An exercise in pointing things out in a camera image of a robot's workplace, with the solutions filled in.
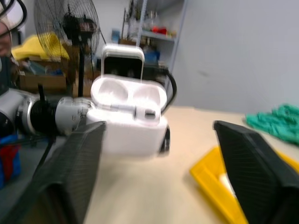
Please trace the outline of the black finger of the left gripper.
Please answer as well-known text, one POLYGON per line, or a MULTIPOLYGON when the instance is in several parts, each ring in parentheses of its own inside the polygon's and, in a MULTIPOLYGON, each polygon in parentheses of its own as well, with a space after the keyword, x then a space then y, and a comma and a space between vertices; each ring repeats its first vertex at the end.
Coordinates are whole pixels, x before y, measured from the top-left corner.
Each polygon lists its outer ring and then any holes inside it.
POLYGON ((170 127, 167 126, 163 142, 160 148, 160 154, 168 154, 170 150, 170 143, 171 143, 171 132, 170 127))

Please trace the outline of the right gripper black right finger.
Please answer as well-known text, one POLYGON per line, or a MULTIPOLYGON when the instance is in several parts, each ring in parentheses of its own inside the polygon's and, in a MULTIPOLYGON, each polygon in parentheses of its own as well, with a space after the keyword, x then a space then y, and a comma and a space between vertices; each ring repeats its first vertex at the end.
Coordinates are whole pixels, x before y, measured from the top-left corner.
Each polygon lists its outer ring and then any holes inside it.
POLYGON ((299 174, 257 132, 217 120, 230 183, 250 224, 299 222, 299 174))

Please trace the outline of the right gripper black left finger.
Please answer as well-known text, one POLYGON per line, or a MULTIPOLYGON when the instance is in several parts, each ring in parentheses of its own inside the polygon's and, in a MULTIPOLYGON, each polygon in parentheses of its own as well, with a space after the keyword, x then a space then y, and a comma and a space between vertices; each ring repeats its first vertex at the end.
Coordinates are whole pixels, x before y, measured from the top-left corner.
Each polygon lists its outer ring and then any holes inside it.
POLYGON ((106 123, 80 125, 37 170, 2 224, 82 224, 96 181, 106 123))

